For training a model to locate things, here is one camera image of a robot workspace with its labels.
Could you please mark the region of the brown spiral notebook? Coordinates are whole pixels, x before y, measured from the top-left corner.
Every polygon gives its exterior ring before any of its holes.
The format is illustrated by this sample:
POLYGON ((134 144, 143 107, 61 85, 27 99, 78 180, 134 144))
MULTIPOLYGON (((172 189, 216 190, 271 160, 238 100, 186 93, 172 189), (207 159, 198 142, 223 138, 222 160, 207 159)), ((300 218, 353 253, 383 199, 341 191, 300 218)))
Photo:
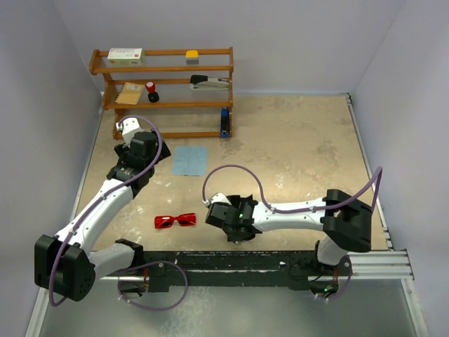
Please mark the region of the brown spiral notebook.
POLYGON ((139 102, 143 89, 144 86, 142 84, 126 82, 122 86, 115 103, 123 105, 136 105, 139 102))

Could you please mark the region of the blue cleaning cloth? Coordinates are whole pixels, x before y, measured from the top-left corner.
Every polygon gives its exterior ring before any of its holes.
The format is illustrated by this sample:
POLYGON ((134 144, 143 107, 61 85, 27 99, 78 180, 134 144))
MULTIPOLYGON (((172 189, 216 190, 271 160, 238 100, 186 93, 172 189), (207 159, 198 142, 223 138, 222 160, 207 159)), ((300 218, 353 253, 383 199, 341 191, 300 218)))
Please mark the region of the blue cleaning cloth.
POLYGON ((171 173, 175 176, 204 176, 207 158, 205 146, 176 146, 171 173))

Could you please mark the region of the yellow grey eraser block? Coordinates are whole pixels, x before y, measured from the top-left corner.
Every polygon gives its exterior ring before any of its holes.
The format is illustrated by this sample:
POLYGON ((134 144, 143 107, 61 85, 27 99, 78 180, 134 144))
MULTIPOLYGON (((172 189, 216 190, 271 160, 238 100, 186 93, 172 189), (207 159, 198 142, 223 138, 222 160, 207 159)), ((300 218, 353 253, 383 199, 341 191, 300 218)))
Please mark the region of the yellow grey eraser block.
POLYGON ((199 64, 199 52, 197 50, 188 50, 185 53, 185 61, 187 65, 199 64))

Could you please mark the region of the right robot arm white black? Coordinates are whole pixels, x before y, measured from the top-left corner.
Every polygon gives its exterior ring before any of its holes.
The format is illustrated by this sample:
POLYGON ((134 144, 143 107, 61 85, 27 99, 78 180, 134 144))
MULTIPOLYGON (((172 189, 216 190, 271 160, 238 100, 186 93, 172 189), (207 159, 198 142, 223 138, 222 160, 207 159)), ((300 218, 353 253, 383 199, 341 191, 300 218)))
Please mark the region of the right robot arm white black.
POLYGON ((313 230, 326 237, 316 246, 312 267, 320 275, 334 270, 349 252, 371 251, 373 208, 347 193, 331 189, 303 202, 265 205, 239 195, 217 193, 203 202, 205 222, 220 228, 229 242, 245 242, 274 230, 313 230))

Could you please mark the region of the aluminium frame rail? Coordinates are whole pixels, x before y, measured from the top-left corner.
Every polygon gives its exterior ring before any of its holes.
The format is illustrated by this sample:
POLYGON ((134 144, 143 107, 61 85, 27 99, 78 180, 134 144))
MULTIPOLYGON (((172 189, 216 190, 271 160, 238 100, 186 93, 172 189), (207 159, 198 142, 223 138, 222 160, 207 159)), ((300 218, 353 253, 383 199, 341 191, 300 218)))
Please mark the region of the aluminium frame rail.
MULTIPOLYGON (((359 127, 357 124, 352 104, 352 97, 349 93, 344 94, 344 97, 347 101, 347 106, 351 115, 351 120, 354 125, 354 130, 356 132, 356 137, 358 140, 358 144, 361 150, 361 154, 363 157, 368 177, 372 178, 373 170, 370 167, 365 147, 363 144, 362 136, 359 131, 359 127)), ((359 260, 361 261, 360 263, 356 264, 356 269, 359 270, 362 267, 364 267, 366 269, 366 272, 368 272, 368 270, 370 270, 370 273, 373 272, 372 277, 414 280, 413 270, 411 268, 411 263, 407 251, 405 249, 402 251, 395 251, 393 248, 389 228, 387 227, 382 210, 382 205, 378 197, 375 198, 374 215, 376 218, 379 218, 380 224, 382 225, 382 232, 385 238, 385 242, 387 243, 387 250, 373 250, 369 253, 365 253, 362 255, 354 253, 356 261, 359 260)))

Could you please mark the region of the red sunglasses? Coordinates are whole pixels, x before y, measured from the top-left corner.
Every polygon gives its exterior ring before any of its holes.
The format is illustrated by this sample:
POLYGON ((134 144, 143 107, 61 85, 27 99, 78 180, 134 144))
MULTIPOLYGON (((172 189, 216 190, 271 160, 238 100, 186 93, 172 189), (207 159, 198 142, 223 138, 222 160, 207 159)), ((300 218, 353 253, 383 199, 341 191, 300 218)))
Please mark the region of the red sunglasses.
POLYGON ((154 227, 158 230, 170 228, 174 223, 181 227, 190 227, 196 225, 195 213, 184 213, 178 216, 156 216, 154 218, 154 227))

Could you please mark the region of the black white stapler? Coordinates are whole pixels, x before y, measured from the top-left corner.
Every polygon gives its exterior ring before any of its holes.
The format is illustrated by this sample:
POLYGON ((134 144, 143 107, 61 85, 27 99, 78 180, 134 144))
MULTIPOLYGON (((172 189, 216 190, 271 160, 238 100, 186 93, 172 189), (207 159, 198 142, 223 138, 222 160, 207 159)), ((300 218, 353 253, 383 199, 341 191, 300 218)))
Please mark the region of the black white stapler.
POLYGON ((189 87, 192 91, 220 91, 229 88, 229 80, 194 74, 190 77, 189 87))

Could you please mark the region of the red black stamp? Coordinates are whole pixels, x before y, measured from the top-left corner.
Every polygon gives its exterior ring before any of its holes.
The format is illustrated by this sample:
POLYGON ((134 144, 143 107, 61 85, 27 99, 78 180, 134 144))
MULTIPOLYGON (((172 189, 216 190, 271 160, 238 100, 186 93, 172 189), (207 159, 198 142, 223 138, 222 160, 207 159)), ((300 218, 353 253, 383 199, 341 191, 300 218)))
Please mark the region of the red black stamp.
POLYGON ((148 92, 148 101, 151 103, 157 103, 159 101, 159 94, 156 92, 156 84, 153 81, 148 81, 145 84, 145 88, 148 92))

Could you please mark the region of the blue black stapler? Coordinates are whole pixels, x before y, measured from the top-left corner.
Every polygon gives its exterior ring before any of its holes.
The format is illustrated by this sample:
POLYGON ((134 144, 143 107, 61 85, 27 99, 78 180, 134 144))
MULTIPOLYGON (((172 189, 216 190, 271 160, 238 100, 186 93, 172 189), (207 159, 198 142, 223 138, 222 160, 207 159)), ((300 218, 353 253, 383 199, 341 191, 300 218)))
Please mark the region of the blue black stapler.
POLYGON ((223 107, 220 112, 220 137, 228 138, 230 135, 229 108, 223 107))

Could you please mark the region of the white green box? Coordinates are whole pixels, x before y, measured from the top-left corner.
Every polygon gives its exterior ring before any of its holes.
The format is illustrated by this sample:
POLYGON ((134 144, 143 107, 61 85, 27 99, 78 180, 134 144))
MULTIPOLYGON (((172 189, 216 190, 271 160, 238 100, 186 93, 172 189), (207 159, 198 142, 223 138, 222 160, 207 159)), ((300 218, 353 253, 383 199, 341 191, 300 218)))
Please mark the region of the white green box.
POLYGON ((111 48, 107 62, 113 67, 142 65, 143 55, 141 48, 111 48))

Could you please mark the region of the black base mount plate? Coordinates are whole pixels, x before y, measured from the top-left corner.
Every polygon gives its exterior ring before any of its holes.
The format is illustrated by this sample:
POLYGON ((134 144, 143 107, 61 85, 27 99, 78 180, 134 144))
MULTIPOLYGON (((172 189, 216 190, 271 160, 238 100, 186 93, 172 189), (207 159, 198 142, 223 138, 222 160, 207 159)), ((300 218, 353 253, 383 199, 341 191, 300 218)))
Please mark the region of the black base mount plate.
POLYGON ((349 256, 336 266, 319 263, 312 251, 144 251, 132 271, 114 276, 149 277, 149 292, 171 286, 281 287, 335 292, 352 276, 349 256))

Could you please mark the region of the wooden three-tier shelf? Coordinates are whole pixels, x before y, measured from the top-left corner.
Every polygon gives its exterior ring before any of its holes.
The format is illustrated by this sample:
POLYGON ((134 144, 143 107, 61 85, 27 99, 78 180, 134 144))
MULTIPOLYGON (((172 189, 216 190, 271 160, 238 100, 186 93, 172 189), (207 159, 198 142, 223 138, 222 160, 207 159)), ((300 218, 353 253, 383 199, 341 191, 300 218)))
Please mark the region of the wooden three-tier shelf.
POLYGON ((120 120, 129 110, 143 109, 187 109, 217 108, 219 110, 219 128, 216 131, 178 131, 168 132, 168 138, 210 138, 220 137, 220 112, 229 108, 230 135, 233 135, 232 108, 234 106, 233 48, 203 48, 199 52, 199 64, 187 65, 185 53, 188 49, 143 50, 143 64, 135 66, 113 67, 107 62, 108 51, 95 49, 89 62, 92 75, 102 75, 105 92, 102 106, 113 110, 115 119, 120 120), (190 77, 201 74, 229 80, 229 88, 220 91, 192 91, 189 87, 190 77), (153 81, 159 101, 148 101, 145 84, 153 81), (115 100, 126 83, 142 84, 144 91, 136 105, 123 105, 115 100))

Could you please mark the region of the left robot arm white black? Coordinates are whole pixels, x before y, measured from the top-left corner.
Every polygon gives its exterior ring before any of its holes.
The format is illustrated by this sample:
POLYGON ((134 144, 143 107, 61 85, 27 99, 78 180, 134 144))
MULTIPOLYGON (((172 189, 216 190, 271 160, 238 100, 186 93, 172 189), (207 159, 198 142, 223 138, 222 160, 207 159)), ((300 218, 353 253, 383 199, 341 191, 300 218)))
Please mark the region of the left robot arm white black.
POLYGON ((140 244, 118 239, 101 251, 93 246, 118 212, 148 184, 154 165, 170 156, 160 133, 137 131, 114 148, 119 160, 85 209, 54 236, 41 235, 34 245, 34 283, 73 301, 86 297, 96 280, 119 270, 142 272, 140 244))

